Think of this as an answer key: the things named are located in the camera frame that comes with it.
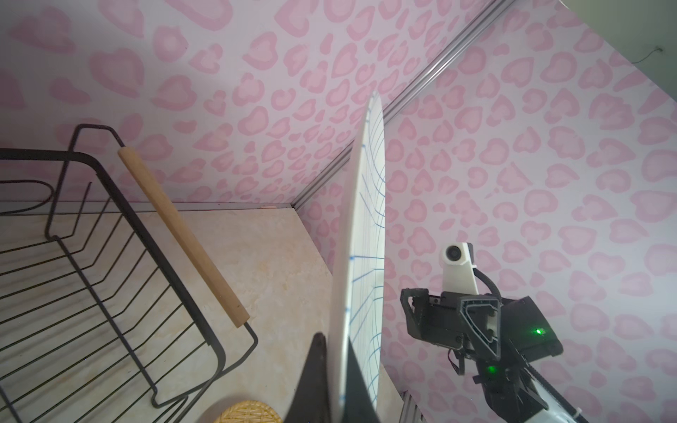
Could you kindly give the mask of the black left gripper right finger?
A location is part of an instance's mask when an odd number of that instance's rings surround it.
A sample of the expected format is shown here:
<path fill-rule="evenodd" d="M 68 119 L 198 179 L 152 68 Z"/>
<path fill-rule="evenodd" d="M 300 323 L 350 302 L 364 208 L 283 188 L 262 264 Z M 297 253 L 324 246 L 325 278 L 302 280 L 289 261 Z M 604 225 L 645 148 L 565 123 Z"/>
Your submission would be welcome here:
<path fill-rule="evenodd" d="M 351 343 L 347 349 L 346 394 L 343 412 L 344 423 L 379 423 L 377 411 L 371 402 L 367 385 Z"/>

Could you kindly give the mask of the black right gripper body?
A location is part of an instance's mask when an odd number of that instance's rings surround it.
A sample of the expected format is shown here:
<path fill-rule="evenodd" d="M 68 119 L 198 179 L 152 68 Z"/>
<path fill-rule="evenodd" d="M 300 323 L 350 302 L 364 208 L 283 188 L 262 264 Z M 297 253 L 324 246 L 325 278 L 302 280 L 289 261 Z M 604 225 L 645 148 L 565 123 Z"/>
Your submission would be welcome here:
<path fill-rule="evenodd" d="M 488 407 L 506 422 L 561 422 L 562 398 L 532 366 L 562 354 L 562 342 L 530 297 L 501 299 L 426 289 L 409 292 L 409 334 L 447 351 L 465 375 L 472 361 Z"/>

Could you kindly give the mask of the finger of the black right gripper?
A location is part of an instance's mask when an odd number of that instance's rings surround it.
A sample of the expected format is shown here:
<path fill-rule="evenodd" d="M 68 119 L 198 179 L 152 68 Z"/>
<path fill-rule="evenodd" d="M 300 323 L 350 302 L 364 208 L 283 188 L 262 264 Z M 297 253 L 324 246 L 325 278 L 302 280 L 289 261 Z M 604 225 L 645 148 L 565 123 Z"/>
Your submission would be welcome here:
<path fill-rule="evenodd" d="M 501 359 L 501 311 L 501 301 L 492 295 L 467 295 L 459 300 L 462 328 L 479 360 Z"/>
<path fill-rule="evenodd" d="M 400 293 L 407 333 L 413 338 L 424 338 L 428 312 L 430 311 L 430 296 L 426 288 L 405 288 Z"/>

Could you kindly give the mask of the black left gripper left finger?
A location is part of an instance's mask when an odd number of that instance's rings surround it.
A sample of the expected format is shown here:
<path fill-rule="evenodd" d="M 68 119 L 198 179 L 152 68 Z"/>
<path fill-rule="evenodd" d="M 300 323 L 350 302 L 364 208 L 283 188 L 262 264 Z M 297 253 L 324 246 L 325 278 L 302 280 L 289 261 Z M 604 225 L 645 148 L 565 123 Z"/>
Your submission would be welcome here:
<path fill-rule="evenodd" d="M 284 419 L 285 423 L 325 423 L 331 421 L 327 343 L 322 332 L 310 343 L 294 398 Z"/>

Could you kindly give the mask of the white grid pattern plate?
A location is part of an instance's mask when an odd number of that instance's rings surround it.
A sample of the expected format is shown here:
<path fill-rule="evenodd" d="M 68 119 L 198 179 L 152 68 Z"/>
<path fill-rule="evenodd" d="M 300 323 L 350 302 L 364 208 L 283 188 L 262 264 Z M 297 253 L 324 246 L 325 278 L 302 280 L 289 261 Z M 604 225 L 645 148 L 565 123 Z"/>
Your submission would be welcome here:
<path fill-rule="evenodd" d="M 384 307 L 385 141 L 379 93 L 368 99 L 344 174 L 327 341 L 331 419 L 343 422 L 352 344 L 376 408 Z"/>

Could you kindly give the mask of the black wire dish rack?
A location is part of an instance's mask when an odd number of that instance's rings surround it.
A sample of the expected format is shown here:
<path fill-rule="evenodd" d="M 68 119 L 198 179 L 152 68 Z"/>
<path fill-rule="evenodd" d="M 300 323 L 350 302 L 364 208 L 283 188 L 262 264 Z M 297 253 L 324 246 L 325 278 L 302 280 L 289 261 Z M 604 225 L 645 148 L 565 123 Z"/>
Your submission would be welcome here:
<path fill-rule="evenodd" d="M 89 135 L 1 148 L 1 419 L 185 422 L 234 364 Z"/>

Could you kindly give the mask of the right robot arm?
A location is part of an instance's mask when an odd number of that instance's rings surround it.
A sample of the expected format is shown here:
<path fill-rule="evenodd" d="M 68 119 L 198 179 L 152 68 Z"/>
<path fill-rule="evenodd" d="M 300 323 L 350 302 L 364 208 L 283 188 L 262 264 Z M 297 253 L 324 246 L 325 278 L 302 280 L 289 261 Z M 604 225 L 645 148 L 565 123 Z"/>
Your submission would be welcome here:
<path fill-rule="evenodd" d="M 400 302 L 408 334 L 442 347 L 457 375 L 472 361 L 472 378 L 489 408 L 506 422 L 583 422 L 580 409 L 533 366 L 563 353 L 562 342 L 530 297 L 404 289 Z"/>

